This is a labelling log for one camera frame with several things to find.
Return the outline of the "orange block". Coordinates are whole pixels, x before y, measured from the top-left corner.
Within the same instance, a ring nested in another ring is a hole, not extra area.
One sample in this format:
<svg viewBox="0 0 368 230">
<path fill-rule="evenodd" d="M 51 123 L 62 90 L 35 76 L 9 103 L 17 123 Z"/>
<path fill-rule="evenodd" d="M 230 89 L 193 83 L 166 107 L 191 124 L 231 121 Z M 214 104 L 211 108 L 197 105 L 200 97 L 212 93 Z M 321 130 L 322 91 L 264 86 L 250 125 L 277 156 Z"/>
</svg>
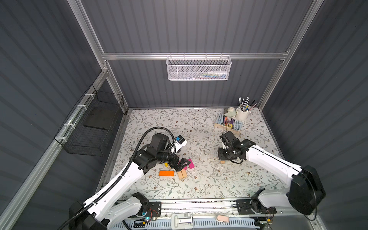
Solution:
<svg viewBox="0 0 368 230">
<path fill-rule="evenodd" d="M 175 172 L 174 171 L 160 171 L 159 176 L 162 177 L 174 177 Z"/>
</svg>

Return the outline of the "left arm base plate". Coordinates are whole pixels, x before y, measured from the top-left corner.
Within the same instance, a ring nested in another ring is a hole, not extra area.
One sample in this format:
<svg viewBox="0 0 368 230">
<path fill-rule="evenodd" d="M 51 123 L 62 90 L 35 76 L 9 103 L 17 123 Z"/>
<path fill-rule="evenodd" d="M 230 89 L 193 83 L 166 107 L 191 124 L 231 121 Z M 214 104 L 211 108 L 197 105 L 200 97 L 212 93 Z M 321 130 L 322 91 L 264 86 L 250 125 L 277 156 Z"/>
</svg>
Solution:
<svg viewBox="0 0 368 230">
<path fill-rule="evenodd" d="M 144 208 L 143 212 L 139 212 L 136 215 L 129 216 L 129 218 L 146 218 L 146 217 L 152 217 L 157 218 L 161 216 L 161 210 L 162 210 L 162 202 L 153 202 L 150 201 Z"/>
</svg>

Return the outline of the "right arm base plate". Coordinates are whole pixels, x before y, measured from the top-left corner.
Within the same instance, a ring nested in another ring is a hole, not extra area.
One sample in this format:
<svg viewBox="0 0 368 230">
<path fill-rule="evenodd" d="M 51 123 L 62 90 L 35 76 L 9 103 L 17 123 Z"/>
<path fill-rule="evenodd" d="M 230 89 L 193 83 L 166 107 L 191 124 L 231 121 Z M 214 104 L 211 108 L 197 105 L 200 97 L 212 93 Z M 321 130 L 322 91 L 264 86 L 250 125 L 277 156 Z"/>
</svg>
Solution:
<svg viewBox="0 0 368 230">
<path fill-rule="evenodd" d="M 251 215 L 251 214 L 274 215 L 277 213 L 275 207 L 265 208 L 258 200 L 252 199 L 237 199 L 232 207 L 237 209 L 238 213 L 241 215 Z"/>
</svg>

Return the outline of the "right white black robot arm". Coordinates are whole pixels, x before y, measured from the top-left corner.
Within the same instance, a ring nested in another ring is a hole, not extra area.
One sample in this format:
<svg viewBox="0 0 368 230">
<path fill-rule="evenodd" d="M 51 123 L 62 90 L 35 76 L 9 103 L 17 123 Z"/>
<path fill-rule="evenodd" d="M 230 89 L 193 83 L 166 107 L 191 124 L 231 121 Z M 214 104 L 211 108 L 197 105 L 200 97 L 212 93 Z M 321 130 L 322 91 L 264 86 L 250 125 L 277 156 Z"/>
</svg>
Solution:
<svg viewBox="0 0 368 230">
<path fill-rule="evenodd" d="M 223 133 L 219 139 L 222 146 L 218 149 L 218 158 L 221 161 L 254 163 L 286 185 L 284 189 L 274 191 L 259 189 L 251 196 L 247 209 L 254 214 L 265 214 L 268 209 L 286 207 L 294 208 L 305 216 L 317 214 L 317 207 L 325 198 L 326 192 L 315 168 L 290 163 L 267 152 L 251 140 L 240 141 L 230 131 Z"/>
</svg>

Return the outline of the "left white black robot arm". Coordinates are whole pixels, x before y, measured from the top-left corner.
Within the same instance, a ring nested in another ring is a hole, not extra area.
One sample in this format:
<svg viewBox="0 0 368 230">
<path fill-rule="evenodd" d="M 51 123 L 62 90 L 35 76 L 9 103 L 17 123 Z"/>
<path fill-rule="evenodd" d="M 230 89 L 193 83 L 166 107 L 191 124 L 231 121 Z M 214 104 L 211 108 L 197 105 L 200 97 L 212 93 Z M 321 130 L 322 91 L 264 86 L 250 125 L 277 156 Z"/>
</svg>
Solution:
<svg viewBox="0 0 368 230">
<path fill-rule="evenodd" d="M 177 172 L 190 164 L 189 160 L 177 156 L 187 140 L 181 135 L 174 136 L 167 128 L 163 130 L 169 136 L 156 133 L 149 144 L 142 146 L 145 137 L 156 129 L 150 128 L 142 135 L 128 163 L 107 185 L 84 202 L 75 202 L 70 207 L 69 218 L 61 224 L 60 230 L 108 230 L 126 218 L 145 215 L 149 200 L 141 193 L 134 193 L 120 204 L 116 202 L 157 164 L 167 163 Z"/>
</svg>

